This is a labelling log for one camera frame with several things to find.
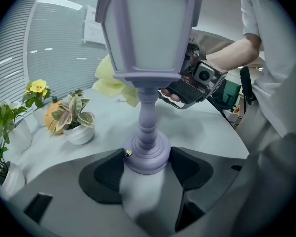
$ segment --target orange pumpkin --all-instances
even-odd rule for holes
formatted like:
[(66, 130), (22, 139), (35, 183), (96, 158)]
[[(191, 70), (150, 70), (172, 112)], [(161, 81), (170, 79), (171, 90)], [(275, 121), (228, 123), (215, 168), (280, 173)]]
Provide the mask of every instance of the orange pumpkin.
[[(50, 105), (49, 110), (48, 110), (48, 112), (45, 115), (45, 123), (46, 123), (47, 127), (49, 127), (50, 124), (53, 121), (53, 117), (52, 117), (51, 113), (54, 112), (54, 111), (56, 111), (57, 110), (57, 107), (58, 107), (58, 104), (61, 103), (61, 101), (57, 101), (57, 97), (53, 97), (52, 99), (53, 99), (53, 103)], [(51, 125), (51, 127), (49, 128), (49, 131), (52, 132), (54, 130), (55, 126), (56, 126), (56, 124), (53, 123)], [(63, 133), (63, 130), (62, 129), (59, 130), (58, 132), (56, 132), (56, 134), (62, 134), (62, 133)]]

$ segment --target black rubber pad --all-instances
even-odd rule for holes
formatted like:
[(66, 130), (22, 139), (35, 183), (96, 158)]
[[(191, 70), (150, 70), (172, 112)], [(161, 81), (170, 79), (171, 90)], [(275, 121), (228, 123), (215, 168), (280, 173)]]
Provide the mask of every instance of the black rubber pad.
[(24, 213), (39, 224), (52, 199), (53, 196), (51, 195), (38, 193), (26, 207)]
[(176, 147), (171, 148), (172, 169), (184, 191), (200, 188), (212, 176), (212, 166)]
[(124, 150), (87, 165), (79, 175), (79, 184), (93, 200), (103, 204), (122, 204), (119, 183), (124, 172)]

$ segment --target white pot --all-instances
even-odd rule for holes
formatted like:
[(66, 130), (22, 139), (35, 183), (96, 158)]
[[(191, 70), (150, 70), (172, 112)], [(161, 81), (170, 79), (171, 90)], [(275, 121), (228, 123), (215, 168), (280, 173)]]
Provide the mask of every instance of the white pot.
[(65, 130), (64, 135), (67, 140), (75, 145), (82, 145), (87, 143), (94, 135), (94, 128), (86, 127), (84, 125), (80, 125), (74, 129)]
[(4, 152), (3, 157), (8, 161), (16, 162), (32, 142), (32, 134), (24, 119), (9, 132), (9, 139), (10, 144), (6, 144), (9, 150)]
[(15, 193), (17, 193), (25, 185), (25, 177), (18, 165), (9, 163), (9, 171), (4, 180), (0, 183), (0, 196), (8, 201)]
[(48, 112), (49, 106), (50, 106), (50, 103), (48, 103), (44, 107), (36, 110), (37, 107), (35, 104), (33, 104), (33, 109), (35, 110), (35, 111), (33, 111), (33, 115), (41, 127), (46, 126), (45, 115)]

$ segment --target white shirt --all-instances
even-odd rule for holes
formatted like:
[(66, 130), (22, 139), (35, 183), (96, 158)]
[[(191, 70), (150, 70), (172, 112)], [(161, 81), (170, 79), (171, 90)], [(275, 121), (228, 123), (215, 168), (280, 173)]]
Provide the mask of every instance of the white shirt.
[(278, 134), (296, 132), (296, 27), (277, 0), (241, 0), (245, 33), (262, 39), (265, 66), (252, 90)]

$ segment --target window blinds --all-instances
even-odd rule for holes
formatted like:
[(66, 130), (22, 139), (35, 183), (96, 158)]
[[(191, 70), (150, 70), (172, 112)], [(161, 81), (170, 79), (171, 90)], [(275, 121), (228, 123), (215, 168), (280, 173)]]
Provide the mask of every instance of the window blinds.
[(22, 99), (25, 89), (23, 41), (34, 1), (15, 1), (0, 22), (0, 102)]
[(102, 44), (82, 41), (87, 1), (74, 1), (77, 6), (39, 2), (29, 32), (29, 79), (47, 81), (59, 98), (76, 88), (91, 88), (95, 70), (108, 53)]

